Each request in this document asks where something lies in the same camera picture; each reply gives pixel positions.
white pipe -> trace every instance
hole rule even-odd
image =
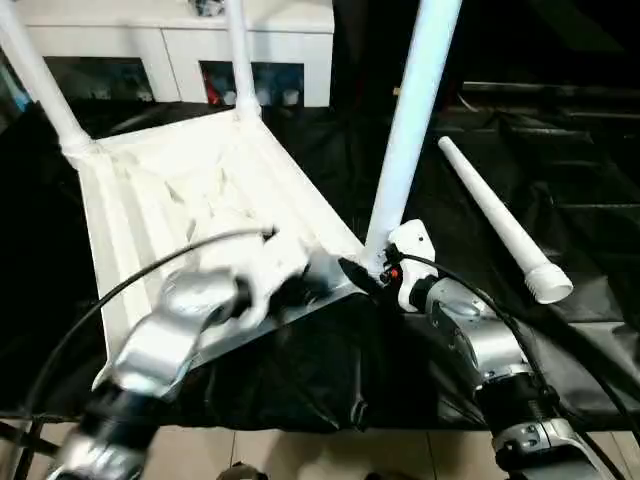
[[[402,221],[461,4],[420,2],[362,258],[373,274],[382,270],[389,234]]]
[[[260,103],[253,85],[253,73],[247,48],[247,27],[245,25],[242,0],[227,0],[224,4],[231,39],[233,75],[236,80],[236,110],[240,118],[260,115]]]
[[[518,262],[525,274],[525,283],[536,301],[543,304],[555,303],[569,295],[573,290],[571,280],[542,253],[453,141],[449,137],[442,137],[438,146]]]
[[[12,0],[0,0],[0,46],[22,83],[35,92],[58,133],[63,151],[90,144],[91,139],[80,127],[26,28],[20,23]]]

floor tile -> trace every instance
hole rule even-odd
[[[619,445],[616,443],[616,440],[613,434],[609,432],[597,432],[590,433],[591,438],[593,438],[596,443],[600,446],[602,451],[609,457],[609,459],[614,463],[616,467],[622,472],[626,479],[631,480],[633,477],[629,471],[627,466],[627,462],[625,461],[622,452],[619,448]]]
[[[640,448],[635,438],[633,438],[631,432],[615,432],[613,438],[618,448],[620,448],[622,457],[631,473],[631,478],[640,480]]]
[[[231,465],[234,432],[224,428],[163,427],[153,445],[143,478],[215,478]]]
[[[362,480],[373,471],[434,479],[422,432],[237,432],[233,461],[253,465],[273,480]]]
[[[489,432],[430,432],[438,480],[498,480],[505,474],[494,460]]]

black backdrop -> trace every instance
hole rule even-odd
[[[96,137],[212,111],[190,104],[73,107]],[[390,117],[304,109],[266,110],[264,118],[364,239]],[[438,260],[495,298],[535,313],[517,266],[435,147],[436,136],[449,134],[574,281],[575,293],[554,307],[553,321],[585,331],[613,329],[601,336],[637,365],[637,124],[449,113],[438,116],[430,131],[406,218],[424,221]],[[0,415],[14,416],[43,359],[95,298],[95,283],[78,180],[38,107],[0,135],[0,152],[9,240]],[[538,350],[550,380],[589,428],[621,426],[584,372],[542,340]],[[357,296],[299,320],[286,335],[268,335],[192,372],[172,412],[158,420],[305,431],[460,426],[438,401],[429,361],[404,325]],[[69,348],[38,412],[49,420],[77,415],[103,362],[96,320]]]

white frame structure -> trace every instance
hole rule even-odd
[[[257,218],[295,231],[330,253],[360,257],[375,273],[389,232],[402,220],[461,2],[421,1],[363,256],[362,244],[262,123],[241,0],[226,2],[238,93],[235,110],[99,141],[80,127],[19,22],[13,1],[0,0],[0,45],[22,82],[35,92],[62,152],[78,170],[99,293],[190,241],[184,212],[175,214],[179,208],[167,184],[186,185],[186,197],[206,193],[210,183],[203,178],[225,156],[233,161],[227,162],[223,176],[240,185],[234,198],[244,196]],[[185,202],[198,220],[201,205],[190,204],[189,198]],[[225,228],[238,227],[235,219],[224,218]],[[208,218],[195,224],[204,233],[216,227]],[[219,257],[244,255],[245,248]],[[108,358],[149,312],[163,277],[177,266],[133,284],[103,309]]]

black cable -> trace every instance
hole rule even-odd
[[[527,360],[529,361],[529,364],[531,365],[532,370],[534,371],[534,373],[538,377],[538,379],[541,382],[543,382],[542,386],[544,388],[549,388],[550,389],[549,385],[547,384],[546,380],[544,379],[544,375],[543,375],[542,370],[541,370],[541,368],[540,368],[540,366],[539,366],[539,364],[538,364],[538,362],[536,360],[535,355],[533,354],[533,352],[529,348],[528,343],[526,341],[524,341],[522,333],[520,332],[520,330],[518,328],[518,325],[514,320],[514,317],[517,316],[517,318],[519,318],[521,321],[524,322],[525,320],[527,320],[526,316],[524,316],[524,315],[513,315],[511,312],[505,313],[506,309],[504,307],[498,306],[498,304],[489,295],[487,295],[486,293],[484,293],[482,290],[480,290],[479,288],[475,287],[471,283],[467,282],[464,278],[462,278],[456,272],[454,272],[454,271],[452,271],[452,270],[440,265],[439,263],[436,263],[436,262],[434,262],[432,260],[429,260],[429,259],[423,258],[423,257],[419,257],[419,256],[416,256],[416,255],[404,254],[404,253],[399,252],[399,251],[397,252],[397,255],[399,255],[401,259],[413,260],[413,261],[416,261],[416,262],[419,262],[419,263],[423,263],[425,265],[429,265],[430,267],[436,268],[438,271],[442,272],[444,275],[446,275],[446,276],[456,280],[457,282],[459,282],[461,285],[463,285],[464,287],[469,289],[471,292],[473,292],[483,302],[485,302],[496,313],[496,315],[498,315],[498,317],[505,322],[505,324],[514,333],[514,336],[516,337],[516,340],[520,344],[520,347],[522,348],[525,356],[527,357]],[[535,329],[538,330],[539,329],[538,325],[534,325],[533,323],[534,322],[528,322],[528,325],[530,327],[535,328]],[[583,345],[585,343],[588,343],[588,340],[585,339],[578,332],[574,331],[574,334],[575,334],[574,335],[575,338],[579,338],[579,339],[583,339],[584,340]],[[551,340],[554,340],[553,335],[549,335],[549,332],[546,333],[546,336],[548,336]],[[638,427],[637,422],[633,418],[633,415],[631,414],[631,412],[629,412],[629,410],[624,405],[624,402],[620,399],[618,394],[613,390],[613,388],[608,384],[608,382],[605,381],[602,378],[602,376],[600,375],[599,372],[597,372],[593,367],[590,367],[589,365],[585,365],[585,363],[582,362],[578,358],[578,356],[575,354],[575,351],[570,351],[566,347],[564,347],[562,345],[559,345],[557,342],[555,342],[555,343],[558,346],[560,346],[561,348],[563,348],[563,350],[565,350],[567,353],[572,355],[574,357],[574,359],[577,360],[589,372],[589,374],[594,378],[594,380],[598,383],[598,385],[600,385],[600,387],[602,388],[604,393],[607,395],[607,397],[609,397],[609,399],[614,404],[614,406],[616,407],[616,409],[618,410],[620,415],[627,421],[627,423],[628,423],[628,425],[630,427],[630,430],[633,433],[634,438],[636,439],[636,442],[638,442],[638,445],[640,445],[640,428]]]
[[[140,280],[141,278],[143,278],[144,276],[148,275],[149,273],[153,272],[154,270],[157,270],[158,268],[160,268],[161,266],[165,265],[166,263],[169,263],[172,260],[175,260],[178,257],[181,257],[182,255],[189,253],[193,250],[197,250],[201,247],[204,247],[206,245],[210,245],[212,243],[217,243],[223,240],[228,240],[230,238],[236,238],[236,237],[241,237],[241,236],[245,236],[245,235],[265,235],[265,236],[270,236],[273,235],[273,231],[268,231],[268,230],[263,230],[263,229],[248,229],[248,230],[237,230],[237,231],[233,231],[233,232],[225,232],[225,233],[221,233],[219,235],[214,235],[212,237],[209,238],[205,238],[204,240],[200,240],[198,242],[194,242],[190,245],[187,245],[179,250],[176,250],[173,253],[170,253],[169,255],[156,260],[155,262],[151,263],[150,265],[142,268],[141,270],[139,270],[137,273],[134,273],[133,275],[131,275],[129,278],[127,278],[126,280],[124,280],[123,282],[119,283],[118,285],[116,285],[115,287],[113,287],[107,294],[105,294],[102,298],[100,298],[94,305],[93,307],[91,307],[89,309],[89,311],[87,313],[85,313],[82,318],[80,318],[72,327],[71,329],[69,329],[69,331],[67,331],[67,333],[65,334],[64,337],[62,337],[62,339],[58,342],[58,344],[56,345],[56,347],[53,349],[53,351],[49,354],[49,356],[47,357],[47,359],[45,360],[44,365],[42,366],[42,368],[40,369],[40,371],[38,372],[38,376],[36,377],[35,382],[33,383],[31,389],[29,390],[29,393],[27,394],[27,399],[25,401],[25,406],[24,406],[24,410],[23,410],[23,417],[25,417],[26,420],[23,420],[22,424],[17,427],[17,433],[15,438],[13,439],[13,448],[11,451],[11,454],[9,456],[9,461],[6,463],[7,466],[7,480],[11,478],[11,475],[13,474],[15,468],[16,468],[16,463],[18,460],[18,455],[19,455],[19,448],[18,445],[20,445],[20,443],[22,442],[22,438],[24,437],[25,433],[26,433],[26,428],[27,425],[29,423],[29,419],[33,416],[34,410],[38,404],[38,401],[40,399],[40,395],[47,383],[47,381],[49,380],[49,376],[51,375],[51,372],[53,372],[54,367],[56,366],[56,363],[58,362],[59,358],[60,358],[60,354],[64,351],[67,343],[71,340],[71,338],[89,321],[91,320],[91,318],[93,318],[93,316],[98,313],[100,311],[100,309],[102,307],[104,307],[107,303],[109,303],[116,295],[118,295],[120,292],[122,292],[125,288],[129,287],[131,284],[137,282],[138,280]]]

